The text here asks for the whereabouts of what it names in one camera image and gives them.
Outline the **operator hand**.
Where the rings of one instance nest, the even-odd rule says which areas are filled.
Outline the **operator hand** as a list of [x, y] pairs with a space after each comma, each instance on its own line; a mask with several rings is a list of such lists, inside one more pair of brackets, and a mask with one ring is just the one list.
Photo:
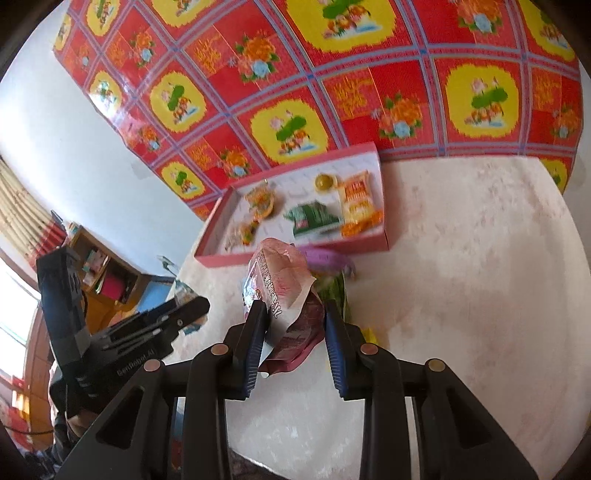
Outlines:
[[85, 434], [98, 415], [81, 409], [76, 415], [67, 418], [65, 413], [56, 406], [51, 407], [51, 423], [53, 427], [53, 444], [55, 447], [69, 450]]

